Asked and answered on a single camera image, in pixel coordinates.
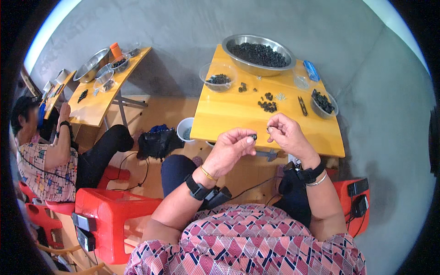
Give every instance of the woman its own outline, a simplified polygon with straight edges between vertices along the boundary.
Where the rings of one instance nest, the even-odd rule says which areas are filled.
[[[17,146],[18,171],[40,199],[74,202],[79,188],[96,188],[113,155],[133,148],[134,140],[123,125],[115,125],[84,154],[70,147],[70,106],[61,106],[53,144],[31,142],[37,133],[38,103],[22,96],[11,113]]]
[[[147,222],[126,274],[366,274],[364,257],[347,232],[336,190],[325,171],[316,185],[306,187],[310,230],[274,206],[220,205],[197,212],[202,200],[191,195],[186,182],[167,193],[170,182],[190,180],[182,177],[182,169],[192,169],[196,183],[212,188],[241,156],[256,154],[251,134],[256,132],[235,128],[219,135],[198,168],[183,156],[164,161],[165,199]],[[303,169],[320,164],[299,124],[284,114],[269,119],[268,134],[268,142],[275,141],[300,159]],[[167,164],[169,159],[181,164]]]

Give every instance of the stainless steel bowl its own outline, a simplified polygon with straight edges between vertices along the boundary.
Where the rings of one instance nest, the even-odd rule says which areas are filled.
[[[286,67],[267,67],[267,66],[260,66],[253,63],[250,63],[246,60],[243,60],[241,58],[238,58],[237,56],[233,55],[230,52],[230,49],[235,45],[240,45],[241,43],[251,43],[251,44],[263,44],[266,46],[271,46],[272,49],[280,54],[282,54],[286,58],[287,65]],[[231,35],[229,37],[226,37],[223,39],[223,42],[221,44],[221,47],[223,50],[231,57],[234,64],[251,74],[254,74],[256,76],[261,77],[272,77],[281,74],[283,71],[291,70],[295,65],[297,64],[297,58],[293,55],[291,51],[289,51],[288,48],[286,48],[284,45],[275,42],[269,38],[265,38],[258,35],[253,34],[235,34]]]
[[[89,83],[95,78],[99,69],[109,62],[110,48],[105,48],[95,53],[78,69],[74,81],[79,80],[81,83]]]

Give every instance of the silver bracelet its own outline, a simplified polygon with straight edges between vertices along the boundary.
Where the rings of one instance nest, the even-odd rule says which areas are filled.
[[[327,178],[327,171],[326,171],[326,174],[324,175],[324,177],[320,181],[317,181],[315,183],[306,183],[305,185],[307,185],[307,186],[316,186],[316,185],[320,184],[321,182],[323,182],[326,178]]]

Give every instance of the gray wall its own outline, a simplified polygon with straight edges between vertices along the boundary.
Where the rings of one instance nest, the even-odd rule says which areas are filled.
[[[226,36],[256,33],[316,65],[340,105],[345,178],[368,177],[370,223],[356,242],[371,274],[392,274],[416,240],[432,200],[429,75],[361,0],[83,0],[44,47],[39,88],[62,68],[117,41],[152,46],[122,93],[197,97],[198,69]]]

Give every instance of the dark hair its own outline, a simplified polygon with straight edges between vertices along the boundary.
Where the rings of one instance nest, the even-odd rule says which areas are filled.
[[[35,107],[38,107],[38,103],[34,102],[33,98],[29,96],[20,96],[17,102],[15,102],[11,112],[11,127],[14,136],[23,128],[18,117],[22,115],[27,122],[29,119],[29,111]]]

